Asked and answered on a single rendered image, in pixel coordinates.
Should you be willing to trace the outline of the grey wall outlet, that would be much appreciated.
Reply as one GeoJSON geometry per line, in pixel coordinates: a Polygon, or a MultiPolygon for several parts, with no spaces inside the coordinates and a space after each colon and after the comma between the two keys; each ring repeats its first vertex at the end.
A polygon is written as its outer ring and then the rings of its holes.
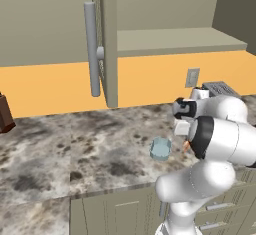
{"type": "Polygon", "coordinates": [[[188,69],[187,76],[186,76],[186,83],[185,83],[186,88],[197,86],[199,73],[200,73],[199,68],[189,68],[188,69]]]}

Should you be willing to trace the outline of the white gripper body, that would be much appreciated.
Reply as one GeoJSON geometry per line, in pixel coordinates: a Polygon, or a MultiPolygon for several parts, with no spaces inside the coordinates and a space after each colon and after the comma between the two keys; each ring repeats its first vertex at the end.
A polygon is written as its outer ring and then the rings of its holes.
{"type": "Polygon", "coordinates": [[[187,136],[189,134],[190,123],[186,120],[177,120],[174,125],[175,136],[187,136]]]}

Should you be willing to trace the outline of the open beige cabinet door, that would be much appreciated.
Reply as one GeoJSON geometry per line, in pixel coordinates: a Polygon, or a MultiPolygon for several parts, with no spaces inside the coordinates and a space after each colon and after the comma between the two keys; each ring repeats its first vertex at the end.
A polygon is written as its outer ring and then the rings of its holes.
{"type": "Polygon", "coordinates": [[[106,104],[118,106],[117,79],[117,0],[92,0],[96,7],[97,45],[104,48],[99,61],[100,78],[106,104]]]}

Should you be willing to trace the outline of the light blue tupperware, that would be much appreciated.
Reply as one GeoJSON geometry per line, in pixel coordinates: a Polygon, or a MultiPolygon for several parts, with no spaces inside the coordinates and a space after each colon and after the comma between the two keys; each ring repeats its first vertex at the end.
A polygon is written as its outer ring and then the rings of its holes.
{"type": "Polygon", "coordinates": [[[150,156],[157,161],[165,161],[171,153],[171,141],[168,138],[156,137],[150,146],[150,156]]]}

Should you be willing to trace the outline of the open beige wall cabinet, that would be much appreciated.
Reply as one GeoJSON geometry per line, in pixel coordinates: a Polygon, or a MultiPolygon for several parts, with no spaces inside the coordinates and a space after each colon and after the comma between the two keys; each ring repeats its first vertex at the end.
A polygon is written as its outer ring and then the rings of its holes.
{"type": "Polygon", "coordinates": [[[256,0],[117,0],[120,57],[246,50],[256,0]]]}

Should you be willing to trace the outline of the beige drawer front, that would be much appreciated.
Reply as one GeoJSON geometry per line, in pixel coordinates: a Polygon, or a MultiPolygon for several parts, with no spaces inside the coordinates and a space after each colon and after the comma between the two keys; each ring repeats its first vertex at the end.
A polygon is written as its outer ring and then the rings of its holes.
{"type": "Polygon", "coordinates": [[[241,187],[234,187],[233,189],[229,190],[227,193],[214,198],[207,202],[196,215],[205,215],[205,214],[212,214],[217,212],[227,212],[227,211],[242,211],[247,213],[250,209],[254,199],[256,198],[256,185],[247,185],[241,187]],[[206,206],[213,205],[213,204],[221,204],[221,203],[233,203],[235,206],[228,207],[224,209],[212,210],[207,211],[206,206]]]}
{"type": "Polygon", "coordinates": [[[195,219],[198,227],[205,224],[223,223],[220,227],[202,230],[203,235],[252,235],[256,231],[256,228],[253,228],[255,221],[256,214],[238,210],[199,215],[195,219]]]}

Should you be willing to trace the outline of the beige base cabinet door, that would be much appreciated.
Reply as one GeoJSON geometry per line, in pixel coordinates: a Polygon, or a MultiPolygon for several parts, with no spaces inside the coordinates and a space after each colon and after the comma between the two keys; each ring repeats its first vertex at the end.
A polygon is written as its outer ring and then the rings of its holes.
{"type": "Polygon", "coordinates": [[[70,235],[154,235],[163,221],[153,187],[70,203],[70,235]]]}

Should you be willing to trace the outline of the grey toaster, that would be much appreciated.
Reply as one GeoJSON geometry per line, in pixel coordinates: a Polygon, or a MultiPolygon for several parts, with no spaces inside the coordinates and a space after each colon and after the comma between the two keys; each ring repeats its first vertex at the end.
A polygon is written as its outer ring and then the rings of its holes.
{"type": "Polygon", "coordinates": [[[202,84],[202,88],[209,91],[210,97],[227,95],[240,98],[240,95],[223,81],[205,82],[202,84]]]}

